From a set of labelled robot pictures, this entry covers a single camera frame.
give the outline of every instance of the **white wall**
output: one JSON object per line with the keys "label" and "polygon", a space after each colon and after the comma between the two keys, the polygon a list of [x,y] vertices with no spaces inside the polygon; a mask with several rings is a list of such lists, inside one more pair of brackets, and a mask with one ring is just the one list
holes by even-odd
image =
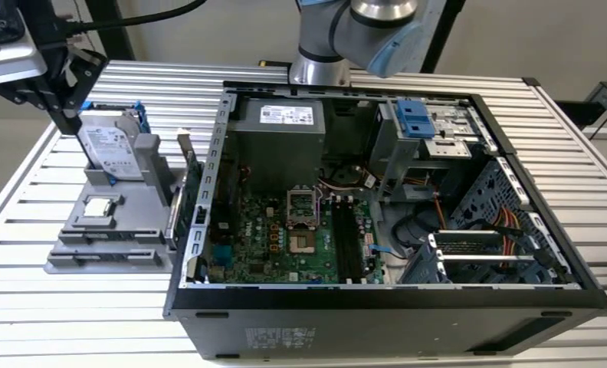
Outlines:
{"label": "white wall", "polygon": [[467,0],[438,73],[535,77],[582,100],[607,80],[607,0]]}
{"label": "white wall", "polygon": [[[124,17],[177,8],[191,0],[119,0]],[[189,64],[258,65],[292,61],[299,43],[295,0],[210,0],[179,18],[129,28],[136,58]]]}

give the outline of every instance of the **green circuit board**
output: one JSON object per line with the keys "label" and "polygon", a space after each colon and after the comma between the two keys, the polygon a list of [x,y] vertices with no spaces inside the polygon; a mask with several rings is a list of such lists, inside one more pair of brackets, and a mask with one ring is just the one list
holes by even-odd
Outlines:
{"label": "green circuit board", "polygon": [[[227,284],[336,284],[338,261],[334,246],[331,203],[320,201],[319,225],[310,228],[288,228],[286,196],[246,195],[240,206],[238,237],[232,245],[231,262],[224,270],[215,270],[212,282]],[[366,202],[354,205],[360,231],[375,240],[370,208]],[[379,256],[371,256],[364,234],[358,234],[363,267],[368,259],[374,272],[364,275],[368,284],[382,283]]]}

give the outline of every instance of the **blue latch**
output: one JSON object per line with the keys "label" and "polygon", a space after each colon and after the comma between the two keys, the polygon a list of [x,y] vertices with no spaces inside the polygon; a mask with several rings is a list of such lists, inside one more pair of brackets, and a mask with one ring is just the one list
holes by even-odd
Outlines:
{"label": "blue latch", "polygon": [[435,126],[422,101],[398,100],[396,118],[408,138],[434,138]]}

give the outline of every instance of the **slotted aluminum surface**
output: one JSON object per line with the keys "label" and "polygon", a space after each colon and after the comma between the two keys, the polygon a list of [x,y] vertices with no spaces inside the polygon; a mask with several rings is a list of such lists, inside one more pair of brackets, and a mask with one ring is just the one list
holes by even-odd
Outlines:
{"label": "slotted aluminum surface", "polygon": [[[161,153],[183,165],[176,129],[206,157],[223,80],[286,82],[284,68],[113,62],[91,100],[141,100]],[[354,72],[356,87],[481,94],[573,242],[607,288],[607,166],[541,88],[521,79]],[[51,126],[0,195],[0,366],[192,366],[203,364],[180,324],[161,319],[168,275],[48,275],[52,242],[85,176],[85,157]],[[607,368],[607,316],[515,357],[477,360],[282,361],[284,366],[490,366]]]}

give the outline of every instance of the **sticker label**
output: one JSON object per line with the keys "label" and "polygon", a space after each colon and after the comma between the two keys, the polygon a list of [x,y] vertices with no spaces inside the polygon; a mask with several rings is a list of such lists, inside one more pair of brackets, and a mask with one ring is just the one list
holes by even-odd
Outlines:
{"label": "sticker label", "polygon": [[260,109],[260,122],[264,124],[314,125],[312,107],[266,105]]}
{"label": "sticker label", "polygon": [[310,349],[315,328],[247,328],[247,345],[251,349]]}
{"label": "sticker label", "polygon": [[121,180],[141,179],[140,166],[124,131],[115,127],[84,126],[91,152],[103,170]]}
{"label": "sticker label", "polygon": [[374,188],[374,184],[376,184],[376,177],[370,174],[370,176],[367,177],[367,180],[364,181],[364,186],[370,189]]}

